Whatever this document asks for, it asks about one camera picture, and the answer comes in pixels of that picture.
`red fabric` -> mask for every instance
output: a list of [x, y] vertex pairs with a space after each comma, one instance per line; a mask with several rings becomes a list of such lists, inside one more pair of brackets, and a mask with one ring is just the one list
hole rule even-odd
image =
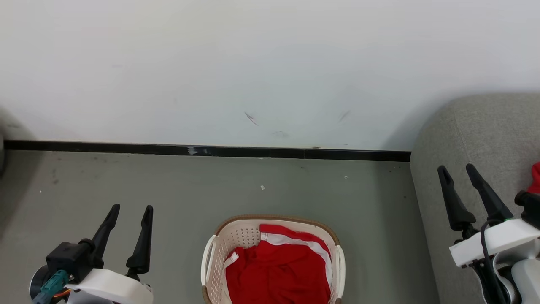
[[532, 185], [527, 190], [531, 193], [540, 194], [540, 162], [532, 165]]
[[[318, 237], [282, 226], [261, 225], [261, 234], [281, 234], [295, 240], [328, 247]], [[237, 247], [238, 259], [225, 269], [233, 304], [328, 304], [330, 287], [323, 257], [304, 244], [275, 246], [261, 239], [259, 245]]]

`black cable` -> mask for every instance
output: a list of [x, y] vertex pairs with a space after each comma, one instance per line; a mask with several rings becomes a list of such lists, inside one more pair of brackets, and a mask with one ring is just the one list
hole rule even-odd
[[495, 284], [497, 285], [497, 296], [499, 298], [499, 302], [501, 304], [505, 304], [506, 301], [504, 299], [503, 291], [502, 291], [501, 285], [498, 282], [498, 278], [495, 275], [495, 270], [493, 268], [493, 263], [491, 263], [491, 259], [489, 258], [488, 247], [485, 244], [485, 229], [488, 227], [488, 225], [490, 225], [490, 224], [500, 224], [502, 222], [503, 221], [501, 221], [501, 220], [487, 220], [484, 223], [484, 225], [482, 225], [482, 228], [480, 228], [480, 242], [482, 243], [482, 248], [484, 249], [484, 265], [489, 268], [491, 278], [493, 279], [493, 282], [495, 282]]

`teal connector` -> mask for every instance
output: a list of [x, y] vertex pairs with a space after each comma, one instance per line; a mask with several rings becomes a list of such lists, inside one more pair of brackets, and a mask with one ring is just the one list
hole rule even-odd
[[41, 292], [32, 299], [33, 304], [49, 304], [52, 297], [61, 292], [64, 286], [69, 282], [69, 275], [65, 270], [57, 271], [48, 281], [41, 287]]

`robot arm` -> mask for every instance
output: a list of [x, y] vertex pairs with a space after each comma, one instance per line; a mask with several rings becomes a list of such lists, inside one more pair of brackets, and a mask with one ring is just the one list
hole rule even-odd
[[150, 270], [152, 206], [146, 207], [137, 245], [127, 259], [127, 274], [103, 269], [103, 253], [119, 212], [120, 205], [115, 204], [92, 240], [82, 239], [77, 244], [62, 242], [45, 258], [47, 265], [36, 271], [30, 283], [34, 303], [54, 304], [62, 300], [68, 304], [153, 303], [152, 288], [139, 282], [138, 276]]
[[488, 212], [480, 231], [473, 227], [476, 219], [463, 205], [446, 168], [437, 170], [450, 227], [462, 231], [463, 239], [450, 247], [454, 262], [475, 271], [486, 304], [540, 303], [540, 196], [518, 193], [515, 203], [524, 212], [521, 219], [511, 220], [513, 214], [476, 168], [467, 164], [466, 169]]

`laundry basket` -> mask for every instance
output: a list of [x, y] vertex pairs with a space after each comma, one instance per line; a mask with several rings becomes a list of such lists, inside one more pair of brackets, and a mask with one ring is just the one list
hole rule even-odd
[[261, 224], [274, 224], [296, 232], [311, 233], [322, 239], [330, 250], [332, 286], [329, 304], [340, 304], [345, 288], [345, 256], [338, 237], [325, 224], [297, 217], [276, 215], [240, 215], [221, 224], [208, 240], [201, 263], [202, 297], [206, 304], [232, 304], [226, 290], [225, 258], [236, 247], [259, 244]]

